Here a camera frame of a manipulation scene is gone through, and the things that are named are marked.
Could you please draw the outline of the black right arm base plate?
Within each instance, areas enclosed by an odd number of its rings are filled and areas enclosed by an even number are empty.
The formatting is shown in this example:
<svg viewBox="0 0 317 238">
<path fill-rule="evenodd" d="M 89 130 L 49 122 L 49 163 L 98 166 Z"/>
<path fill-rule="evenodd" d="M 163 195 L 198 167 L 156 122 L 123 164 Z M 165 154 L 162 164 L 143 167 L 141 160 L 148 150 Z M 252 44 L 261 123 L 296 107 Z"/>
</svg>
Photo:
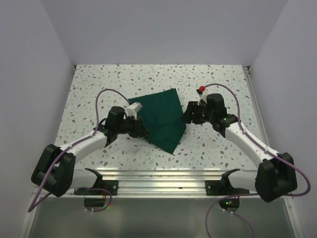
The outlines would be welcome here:
<svg viewBox="0 0 317 238">
<path fill-rule="evenodd" d="M 207 196 L 230 196 L 249 194 L 250 191 L 242 188 L 225 188 L 219 180 L 206 180 L 205 191 Z"/>
</svg>

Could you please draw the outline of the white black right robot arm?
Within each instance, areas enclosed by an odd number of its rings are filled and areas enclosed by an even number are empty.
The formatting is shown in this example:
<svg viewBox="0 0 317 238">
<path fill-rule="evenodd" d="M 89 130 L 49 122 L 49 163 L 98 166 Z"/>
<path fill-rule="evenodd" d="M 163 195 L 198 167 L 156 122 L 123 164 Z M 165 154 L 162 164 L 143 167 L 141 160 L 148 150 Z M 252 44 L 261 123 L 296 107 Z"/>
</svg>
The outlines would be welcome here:
<svg viewBox="0 0 317 238">
<path fill-rule="evenodd" d="M 190 101 L 183 114 L 186 124 L 209 123 L 222 137 L 235 144 L 256 166 L 256 172 L 233 169 L 222 174 L 216 192 L 233 194 L 239 189 L 256 192 L 271 202 L 297 189 L 294 160 L 288 153 L 279 153 L 253 135 L 236 115 L 229 114 L 224 98 L 218 94 L 201 94 L 199 101 Z"/>
</svg>

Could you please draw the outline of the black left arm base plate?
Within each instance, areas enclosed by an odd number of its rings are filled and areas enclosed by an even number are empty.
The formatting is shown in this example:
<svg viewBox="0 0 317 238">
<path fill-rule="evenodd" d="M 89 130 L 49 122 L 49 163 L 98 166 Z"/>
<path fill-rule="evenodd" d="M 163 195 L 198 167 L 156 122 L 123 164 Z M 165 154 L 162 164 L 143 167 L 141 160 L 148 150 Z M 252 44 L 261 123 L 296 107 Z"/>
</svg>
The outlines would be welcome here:
<svg viewBox="0 0 317 238">
<path fill-rule="evenodd" d="M 102 180 L 100 188 L 109 191 L 112 196 L 117 196 L 119 181 L 118 180 Z"/>
</svg>

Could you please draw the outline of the green surgical drape cloth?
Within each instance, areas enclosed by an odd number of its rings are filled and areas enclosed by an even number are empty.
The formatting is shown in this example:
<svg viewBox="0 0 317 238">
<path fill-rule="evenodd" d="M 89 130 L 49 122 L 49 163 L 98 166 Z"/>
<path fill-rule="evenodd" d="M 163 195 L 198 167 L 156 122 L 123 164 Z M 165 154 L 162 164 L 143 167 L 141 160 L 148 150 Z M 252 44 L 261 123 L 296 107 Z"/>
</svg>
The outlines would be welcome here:
<svg viewBox="0 0 317 238">
<path fill-rule="evenodd" d="M 186 130 L 176 89 L 130 98 L 129 101 L 142 105 L 138 116 L 149 132 L 146 140 L 161 150 L 173 154 Z"/>
</svg>

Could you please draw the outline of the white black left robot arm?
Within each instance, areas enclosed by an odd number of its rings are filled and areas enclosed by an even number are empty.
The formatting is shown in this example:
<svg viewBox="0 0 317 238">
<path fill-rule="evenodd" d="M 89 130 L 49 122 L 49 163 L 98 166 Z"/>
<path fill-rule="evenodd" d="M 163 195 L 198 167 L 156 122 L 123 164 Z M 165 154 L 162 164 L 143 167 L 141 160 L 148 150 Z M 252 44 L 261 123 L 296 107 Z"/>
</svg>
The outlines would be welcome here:
<svg viewBox="0 0 317 238">
<path fill-rule="evenodd" d="M 32 183 L 56 197 L 72 188 L 86 188 L 93 195 L 99 194 L 106 187 L 102 175 L 92 169 L 75 171 L 75 164 L 109 146 L 120 134 L 128 134 L 132 138 L 148 136 L 149 132 L 137 115 L 141 108 L 140 103 L 133 103 L 127 108 L 114 106 L 107 118 L 85 137 L 63 146 L 48 145 L 32 173 Z"/>
</svg>

